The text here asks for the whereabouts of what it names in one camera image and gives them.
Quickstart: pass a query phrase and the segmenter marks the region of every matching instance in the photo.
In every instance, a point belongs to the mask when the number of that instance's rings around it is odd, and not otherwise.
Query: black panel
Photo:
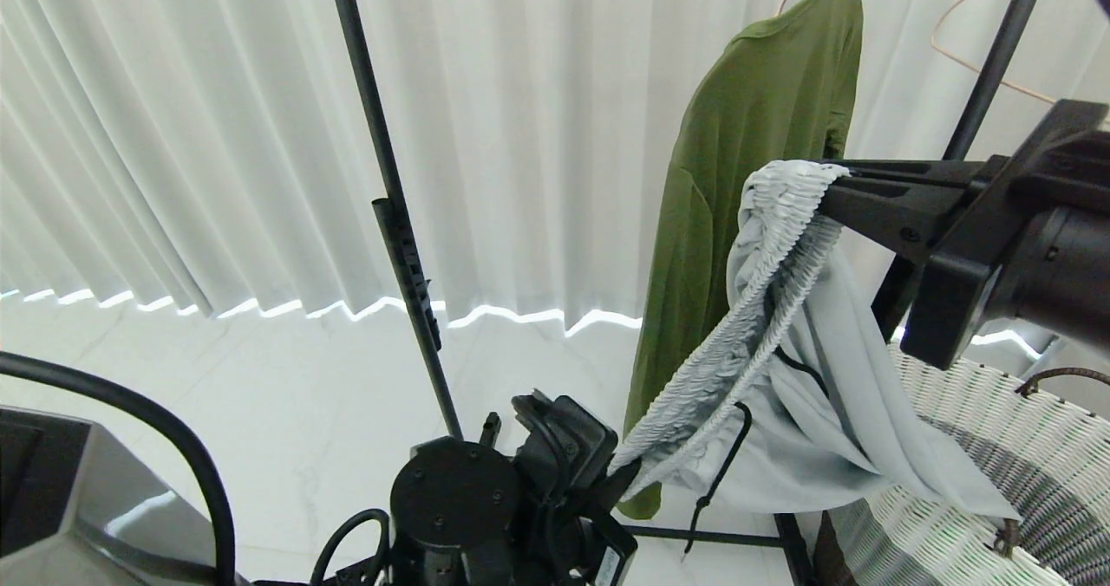
[[[82,422],[0,408],[0,557],[58,533],[89,430],[89,424]]]

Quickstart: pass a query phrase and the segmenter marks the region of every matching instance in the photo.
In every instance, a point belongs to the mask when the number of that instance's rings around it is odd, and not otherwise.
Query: clothes rack pole
[[[971,95],[968,97],[963,113],[956,123],[956,131],[945,150],[944,160],[963,160],[967,156],[1036,4],[1037,0],[1010,0],[1010,4],[1007,6],[998,33],[990,46],[990,52],[983,61],[982,71],[976,80],[975,88],[971,89]],[[894,336],[895,330],[914,302],[920,282],[920,265],[908,259],[895,256],[871,302],[871,312],[879,323],[884,340],[889,342]]]
[[[374,140],[374,151],[377,154],[377,165],[382,172],[386,198],[374,200],[374,214],[382,231],[396,274],[401,295],[405,301],[405,310],[412,322],[416,343],[420,345],[424,366],[432,380],[432,390],[440,404],[443,421],[447,424],[447,433],[463,438],[463,430],[458,424],[458,414],[447,388],[447,377],[440,362],[440,326],[432,312],[432,301],[427,293],[427,281],[421,267],[420,254],[416,252],[416,239],[413,235],[412,221],[408,218],[408,206],[401,189],[401,175],[397,174],[397,160],[393,156],[393,144],[385,124],[385,111],[382,109],[382,98],[377,92],[377,81],[374,80],[374,69],[370,63],[370,50],[366,36],[359,17],[357,0],[335,0],[340,22],[343,26],[343,37],[351,57],[351,68],[362,98],[362,109],[366,114],[366,124]]]

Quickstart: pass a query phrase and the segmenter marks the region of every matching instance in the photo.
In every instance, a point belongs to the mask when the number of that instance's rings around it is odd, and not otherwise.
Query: curtain
[[[360,0],[433,296],[640,313],[683,111],[779,0]],[[938,156],[975,73],[956,0],[864,0],[849,156]],[[1008,0],[941,41],[981,61]],[[0,0],[0,287],[222,314],[396,296],[332,0]],[[1009,77],[1110,99],[1094,0],[1040,0]],[[1003,89],[972,151],[1047,105]],[[846,240],[865,286],[884,251]]]

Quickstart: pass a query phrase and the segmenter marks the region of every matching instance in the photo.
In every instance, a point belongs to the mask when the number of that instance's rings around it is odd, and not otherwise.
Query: laundry basket
[[[1020,546],[1003,558],[987,519],[896,486],[823,516],[821,582],[1110,585],[1110,423],[975,362],[941,372],[891,354],[918,416],[951,435],[1022,515]],[[1106,381],[1053,375],[1062,373]]]

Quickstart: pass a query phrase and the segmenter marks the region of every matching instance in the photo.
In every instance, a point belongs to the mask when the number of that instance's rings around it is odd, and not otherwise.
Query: marble floor
[[[486,316],[444,330],[443,364],[464,431],[486,413],[506,422],[498,447],[524,438],[509,397],[539,388],[567,394],[619,427],[637,332],[598,323],[566,337],[559,322]],[[392,306],[359,322],[342,312],[224,320],[142,312],[127,302],[60,305],[0,301],[0,347],[111,378],[155,400],[208,445],[231,497],[239,570],[249,579],[306,580],[331,532],[365,507],[387,507],[393,476],[412,445],[444,434],[405,314]],[[200,492],[167,441],[123,413],[79,396],[0,377],[0,402],[99,421],[203,512]],[[667,491],[655,524],[684,527],[694,497]],[[769,516],[729,508],[706,529],[774,534]],[[371,553],[356,531],[333,567]],[[627,586],[787,585],[781,550],[642,540]]]

